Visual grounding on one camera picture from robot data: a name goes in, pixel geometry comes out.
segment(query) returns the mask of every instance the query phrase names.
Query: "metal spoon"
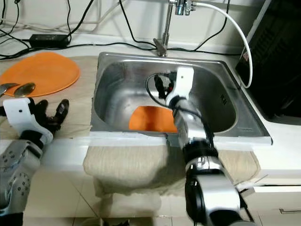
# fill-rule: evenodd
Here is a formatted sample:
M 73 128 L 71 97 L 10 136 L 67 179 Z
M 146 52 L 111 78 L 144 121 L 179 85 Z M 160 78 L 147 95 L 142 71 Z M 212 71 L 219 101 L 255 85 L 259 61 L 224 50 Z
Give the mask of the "metal spoon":
M 15 86 L 18 86 L 19 84 L 17 83 L 4 83 L 0 85 L 0 97 L 4 95 L 4 93 Z
M 33 82 L 26 83 L 25 85 L 20 86 L 14 92 L 15 97 L 25 97 L 31 94 L 36 85 Z

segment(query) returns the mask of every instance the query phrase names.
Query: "white hose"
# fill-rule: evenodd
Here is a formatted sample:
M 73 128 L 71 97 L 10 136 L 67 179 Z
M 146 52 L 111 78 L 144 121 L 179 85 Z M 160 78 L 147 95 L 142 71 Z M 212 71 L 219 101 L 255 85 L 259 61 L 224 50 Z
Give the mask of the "white hose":
M 206 8 L 212 8 L 218 12 L 220 12 L 221 14 L 223 14 L 225 17 L 227 17 L 235 26 L 235 28 L 237 29 L 238 33 L 240 34 L 242 40 L 244 41 L 244 45 L 246 47 L 246 52 L 248 54 L 248 61 L 249 61 L 249 67 L 250 67 L 250 77 L 249 77 L 249 82 L 247 85 L 244 84 L 244 82 L 241 80 L 240 81 L 243 85 L 243 87 L 245 87 L 246 89 L 249 88 L 252 84 L 252 79 L 253 79 L 253 62 L 252 62 L 252 56 L 251 56 L 251 51 L 250 51 L 250 47 L 248 45 L 248 41 L 246 40 L 246 37 L 244 35 L 244 33 L 242 32 L 242 30 L 240 29 L 239 25 L 235 22 L 235 20 L 230 17 L 227 13 L 225 13 L 223 10 L 221 10 L 220 8 L 210 5 L 210 4 L 206 4 L 206 3 L 199 3 L 199 2 L 194 2 L 193 6 L 201 6 L 201 7 L 206 7 Z

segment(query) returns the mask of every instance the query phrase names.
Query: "power adapter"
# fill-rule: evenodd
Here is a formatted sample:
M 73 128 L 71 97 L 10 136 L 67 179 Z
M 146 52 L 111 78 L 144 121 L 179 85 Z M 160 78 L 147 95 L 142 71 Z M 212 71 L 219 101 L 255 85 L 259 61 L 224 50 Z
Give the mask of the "power adapter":
M 28 41 L 33 48 L 64 48 L 69 44 L 67 34 L 33 34 Z

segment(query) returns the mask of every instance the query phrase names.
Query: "stainless steel sink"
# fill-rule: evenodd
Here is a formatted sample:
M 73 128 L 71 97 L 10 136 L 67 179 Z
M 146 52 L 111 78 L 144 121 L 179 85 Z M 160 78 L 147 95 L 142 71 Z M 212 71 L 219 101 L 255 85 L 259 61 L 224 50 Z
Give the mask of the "stainless steel sink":
M 128 124 L 137 107 L 157 106 L 146 92 L 145 79 L 154 73 L 176 71 L 180 65 L 194 68 L 190 100 L 201 111 L 216 137 L 270 139 L 224 62 L 115 53 L 101 53 L 98 58 L 91 131 L 165 136 L 159 132 L 129 130 Z M 150 80 L 150 90 L 158 97 L 153 80 Z

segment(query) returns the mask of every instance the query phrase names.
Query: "robotic arm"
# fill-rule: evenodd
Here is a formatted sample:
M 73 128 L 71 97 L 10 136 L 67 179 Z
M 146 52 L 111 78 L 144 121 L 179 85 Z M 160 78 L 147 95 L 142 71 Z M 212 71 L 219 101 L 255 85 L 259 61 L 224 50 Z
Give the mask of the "robotic arm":
M 186 163 L 186 211 L 195 223 L 205 226 L 255 226 L 240 215 L 241 198 L 214 148 L 213 133 L 199 110 L 188 100 L 193 68 L 179 67 L 172 91 L 164 98 L 161 82 L 155 81 L 166 105 L 173 109 L 180 148 Z
M 54 117 L 46 116 L 46 100 L 35 105 L 31 98 L 10 99 L 3 105 L 0 114 L 7 116 L 19 139 L 0 155 L 0 225 L 21 226 L 31 179 L 43 156 L 42 148 L 60 129 L 69 101 L 65 99 L 59 104 Z

